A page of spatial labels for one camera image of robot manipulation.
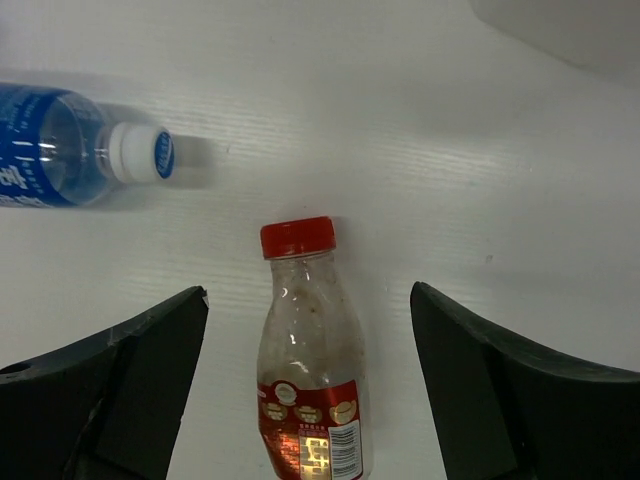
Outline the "red cap small bottle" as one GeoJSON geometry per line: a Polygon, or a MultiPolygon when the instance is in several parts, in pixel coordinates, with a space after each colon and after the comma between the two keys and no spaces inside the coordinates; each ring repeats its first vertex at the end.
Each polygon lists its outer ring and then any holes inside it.
{"type": "Polygon", "coordinates": [[[367,479],[373,445],[361,324],[327,216],[264,226],[272,300],[256,364],[258,429],[280,479],[367,479]]]}

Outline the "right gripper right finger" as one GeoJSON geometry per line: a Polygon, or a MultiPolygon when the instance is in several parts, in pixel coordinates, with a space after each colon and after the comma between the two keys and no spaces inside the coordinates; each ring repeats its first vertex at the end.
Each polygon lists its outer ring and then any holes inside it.
{"type": "Polygon", "coordinates": [[[410,308],[447,478],[638,478],[638,373],[536,343],[424,282],[410,308]]]}

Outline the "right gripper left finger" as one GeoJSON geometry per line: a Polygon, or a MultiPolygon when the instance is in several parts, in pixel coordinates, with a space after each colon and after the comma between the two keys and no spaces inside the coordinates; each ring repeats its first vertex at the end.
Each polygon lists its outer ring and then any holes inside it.
{"type": "Polygon", "coordinates": [[[166,478],[208,311],[193,286],[2,368],[2,478],[166,478]]]}

